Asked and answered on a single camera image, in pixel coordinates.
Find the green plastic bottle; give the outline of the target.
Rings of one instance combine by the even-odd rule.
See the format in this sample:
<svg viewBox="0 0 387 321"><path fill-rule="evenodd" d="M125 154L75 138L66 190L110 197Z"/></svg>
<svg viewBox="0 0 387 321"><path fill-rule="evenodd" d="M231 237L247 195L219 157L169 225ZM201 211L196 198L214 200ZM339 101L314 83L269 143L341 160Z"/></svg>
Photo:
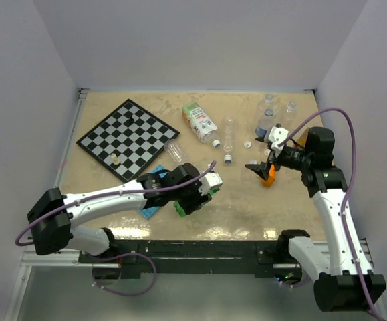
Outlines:
<svg viewBox="0 0 387 321"><path fill-rule="evenodd" d="M174 202L174 208L180 217L186 217L193 212L198 211L212 200L212 196L220 189L215 189L206 195L201 195L199 192L195 192L192 196L188 196L181 201Z"/></svg>

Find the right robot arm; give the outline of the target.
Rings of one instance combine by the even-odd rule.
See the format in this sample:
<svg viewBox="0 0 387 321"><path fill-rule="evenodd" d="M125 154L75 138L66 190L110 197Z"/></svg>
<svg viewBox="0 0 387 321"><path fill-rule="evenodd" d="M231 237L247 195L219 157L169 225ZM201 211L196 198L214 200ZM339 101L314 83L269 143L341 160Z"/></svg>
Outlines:
<svg viewBox="0 0 387 321"><path fill-rule="evenodd" d="M301 173L302 183L324 224L329 255L325 256L303 230L284 230L278 237L273 256L281 261L297 261L313 281L318 308L323 312L364 311L372 307L386 289L382 274L375 274L367 260L344 199L348 185L341 169L333 164L334 134L330 129L312 127L303 147L282 142L286 129L274 126L262 141L267 143L267 160L247 169L262 179L281 167Z"/></svg>

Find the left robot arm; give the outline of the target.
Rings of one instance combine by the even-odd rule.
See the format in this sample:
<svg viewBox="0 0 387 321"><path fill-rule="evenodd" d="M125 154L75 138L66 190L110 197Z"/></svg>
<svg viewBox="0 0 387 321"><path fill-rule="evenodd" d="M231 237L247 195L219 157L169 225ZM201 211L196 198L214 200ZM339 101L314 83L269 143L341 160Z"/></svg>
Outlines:
<svg viewBox="0 0 387 321"><path fill-rule="evenodd" d="M118 246L107 227L86 227L95 219L122 211L175 204L181 215L202 208L223 184L215 164L200 173L185 163L172 171L146 173L121 185L88 193L63 194L58 187L47 190L27 214L27 231L37 255L62 249L84 251L102 262L113 261Z"/></svg>

